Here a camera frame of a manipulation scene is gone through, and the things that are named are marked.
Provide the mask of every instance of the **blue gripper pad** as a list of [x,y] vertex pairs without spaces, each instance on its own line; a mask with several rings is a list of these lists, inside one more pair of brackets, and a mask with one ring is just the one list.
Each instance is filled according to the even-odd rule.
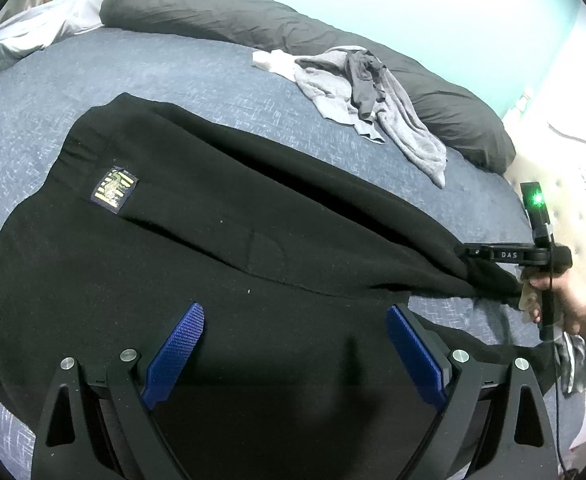
[[146,369],[141,398],[147,409],[153,410],[156,403],[169,398],[202,332],[204,310],[198,303],[193,303]]
[[396,306],[387,310],[387,332],[420,398],[440,412],[447,403],[442,370]]

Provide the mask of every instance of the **silver bolt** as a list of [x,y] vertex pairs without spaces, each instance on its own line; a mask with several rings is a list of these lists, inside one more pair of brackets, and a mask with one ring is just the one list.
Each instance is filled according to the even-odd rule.
[[75,359],[72,357],[65,357],[59,365],[62,370],[70,370],[75,366]]
[[453,358],[458,363],[466,363],[468,361],[468,354],[464,350],[454,350]]
[[520,370],[528,370],[529,369],[529,362],[526,359],[523,359],[521,357],[518,357],[515,360],[515,365],[516,367],[518,367]]
[[137,352],[132,349],[132,348],[128,348],[126,350],[124,350],[120,355],[119,358],[124,361],[125,363],[128,363],[130,361],[132,361],[133,359],[135,359],[137,357]]

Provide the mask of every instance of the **clothing label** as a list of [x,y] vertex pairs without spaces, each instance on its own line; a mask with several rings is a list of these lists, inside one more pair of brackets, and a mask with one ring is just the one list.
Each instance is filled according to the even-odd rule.
[[115,166],[95,186],[90,200],[117,214],[135,189],[135,184],[135,176]]

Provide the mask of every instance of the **human hand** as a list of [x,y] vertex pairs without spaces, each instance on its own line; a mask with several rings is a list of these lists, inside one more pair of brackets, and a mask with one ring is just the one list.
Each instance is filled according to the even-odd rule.
[[[538,269],[524,269],[522,280],[528,280],[537,290],[548,290],[549,273]],[[553,275],[555,307],[563,313],[564,330],[573,335],[580,335],[586,341],[586,282],[574,268],[563,274]],[[538,295],[529,294],[525,300],[525,309],[535,323],[541,321],[542,307]]]

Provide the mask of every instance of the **teal wall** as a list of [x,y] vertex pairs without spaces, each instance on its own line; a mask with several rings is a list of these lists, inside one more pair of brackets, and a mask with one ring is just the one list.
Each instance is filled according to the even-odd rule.
[[411,56],[502,116],[535,88],[579,0],[278,0]]

